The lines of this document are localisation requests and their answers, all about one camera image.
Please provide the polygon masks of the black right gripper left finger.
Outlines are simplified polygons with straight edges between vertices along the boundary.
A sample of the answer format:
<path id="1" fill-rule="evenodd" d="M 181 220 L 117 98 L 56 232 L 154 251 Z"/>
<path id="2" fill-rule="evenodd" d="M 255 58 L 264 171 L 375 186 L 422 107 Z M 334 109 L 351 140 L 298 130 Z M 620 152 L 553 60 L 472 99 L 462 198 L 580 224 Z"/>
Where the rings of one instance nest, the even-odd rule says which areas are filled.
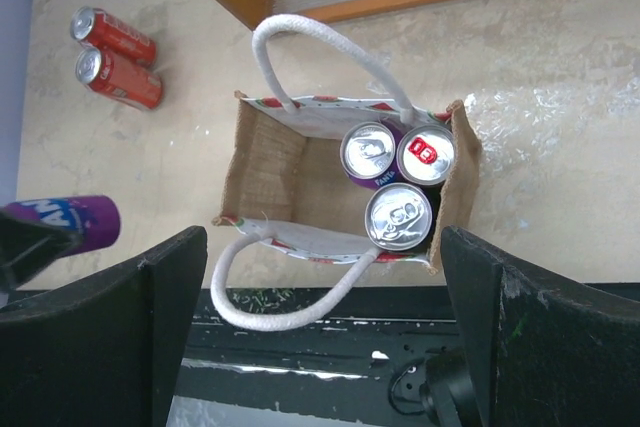
<path id="1" fill-rule="evenodd" d="M 192 226 L 2 308 L 2 425 L 165 425 L 207 257 Z"/>

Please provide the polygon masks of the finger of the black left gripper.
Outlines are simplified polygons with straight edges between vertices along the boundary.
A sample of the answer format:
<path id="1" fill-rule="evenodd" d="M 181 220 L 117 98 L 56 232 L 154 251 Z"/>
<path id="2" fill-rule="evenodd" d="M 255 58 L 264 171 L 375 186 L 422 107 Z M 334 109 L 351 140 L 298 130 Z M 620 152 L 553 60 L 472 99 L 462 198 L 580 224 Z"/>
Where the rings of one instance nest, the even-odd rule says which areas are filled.
<path id="1" fill-rule="evenodd" d="M 1 291 L 18 289 L 82 243 L 76 232 L 1 213 Z"/>

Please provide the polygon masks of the red tab soda can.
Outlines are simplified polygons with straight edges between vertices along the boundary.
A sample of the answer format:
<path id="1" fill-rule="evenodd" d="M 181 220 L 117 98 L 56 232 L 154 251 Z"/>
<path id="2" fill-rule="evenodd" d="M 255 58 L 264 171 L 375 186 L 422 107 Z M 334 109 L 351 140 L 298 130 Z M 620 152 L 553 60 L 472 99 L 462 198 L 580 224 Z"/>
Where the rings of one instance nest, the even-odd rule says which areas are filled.
<path id="1" fill-rule="evenodd" d="M 422 187 L 443 184 L 456 160 L 453 134 L 445 127 L 427 124 L 407 132 L 396 149 L 401 175 Z"/>

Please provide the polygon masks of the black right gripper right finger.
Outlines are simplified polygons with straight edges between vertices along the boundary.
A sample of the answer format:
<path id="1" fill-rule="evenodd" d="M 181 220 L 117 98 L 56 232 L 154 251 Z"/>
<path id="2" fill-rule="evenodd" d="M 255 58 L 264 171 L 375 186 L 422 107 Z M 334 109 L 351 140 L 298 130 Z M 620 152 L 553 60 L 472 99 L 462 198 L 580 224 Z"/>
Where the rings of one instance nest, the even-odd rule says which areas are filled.
<path id="1" fill-rule="evenodd" d="M 459 227 L 440 253 L 483 425 L 638 425 L 638 284 L 583 284 Z"/>

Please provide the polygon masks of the purple fanta can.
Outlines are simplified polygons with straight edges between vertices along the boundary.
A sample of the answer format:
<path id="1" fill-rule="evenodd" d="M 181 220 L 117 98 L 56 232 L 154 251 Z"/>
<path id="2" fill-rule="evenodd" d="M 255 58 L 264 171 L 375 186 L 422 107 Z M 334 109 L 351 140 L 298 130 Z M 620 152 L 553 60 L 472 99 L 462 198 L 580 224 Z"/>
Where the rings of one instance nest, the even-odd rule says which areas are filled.
<path id="1" fill-rule="evenodd" d="M 350 129 L 340 145 L 346 175 L 372 190 L 401 181 L 396 151 L 403 136 L 403 130 L 389 120 L 363 122 Z"/>
<path id="2" fill-rule="evenodd" d="M 121 218 L 114 201 L 105 195 L 42 198 L 9 203 L 9 215 L 47 224 L 81 237 L 69 256 L 112 246 L 121 231 Z"/>

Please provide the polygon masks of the red cola can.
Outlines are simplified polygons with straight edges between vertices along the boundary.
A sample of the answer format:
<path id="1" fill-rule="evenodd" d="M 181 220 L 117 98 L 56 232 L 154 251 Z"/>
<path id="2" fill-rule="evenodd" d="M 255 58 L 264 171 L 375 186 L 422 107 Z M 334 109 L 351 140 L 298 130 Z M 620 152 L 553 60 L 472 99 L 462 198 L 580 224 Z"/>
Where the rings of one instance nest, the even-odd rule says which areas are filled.
<path id="1" fill-rule="evenodd" d="M 153 39 L 104 9 L 79 8 L 71 17 L 70 35 L 83 47 L 107 49 L 147 68 L 157 58 Z"/>
<path id="2" fill-rule="evenodd" d="M 162 101 L 164 89 L 158 75 L 109 50 L 84 49 L 74 71 L 88 90 L 139 110 L 153 110 Z"/>

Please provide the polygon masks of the watermelon print canvas bag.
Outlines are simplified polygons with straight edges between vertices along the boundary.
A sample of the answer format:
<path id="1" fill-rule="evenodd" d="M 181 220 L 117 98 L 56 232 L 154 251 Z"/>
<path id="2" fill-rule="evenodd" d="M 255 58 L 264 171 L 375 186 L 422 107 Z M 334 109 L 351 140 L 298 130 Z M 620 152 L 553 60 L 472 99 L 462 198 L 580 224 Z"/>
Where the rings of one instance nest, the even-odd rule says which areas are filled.
<path id="1" fill-rule="evenodd" d="M 387 91 L 384 99 L 292 97 L 283 89 L 269 59 L 268 40 L 279 33 L 305 34 L 346 54 Z M 377 262 L 418 261 L 432 272 L 442 266 L 441 237 L 448 226 L 468 224 L 479 185 L 482 145 L 461 101 L 443 113 L 417 108 L 390 73 L 347 37 L 316 20 L 294 14 L 264 19 L 252 36 L 256 62 L 271 89 L 268 98 L 238 95 L 235 145 L 227 172 L 220 225 L 239 230 L 214 267 L 211 300 L 230 324 L 252 331 L 296 329 L 327 315 Z M 364 121 L 387 121 L 395 127 L 435 127 L 452 137 L 453 152 L 445 177 L 436 188 L 440 206 L 420 247 L 393 251 L 376 246 L 366 235 L 365 205 L 370 189 L 356 185 L 345 171 L 340 144 Z M 249 313 L 237 308 L 226 287 L 240 251 L 260 243 L 289 256 L 344 264 L 346 274 L 312 305 L 285 314 Z"/>

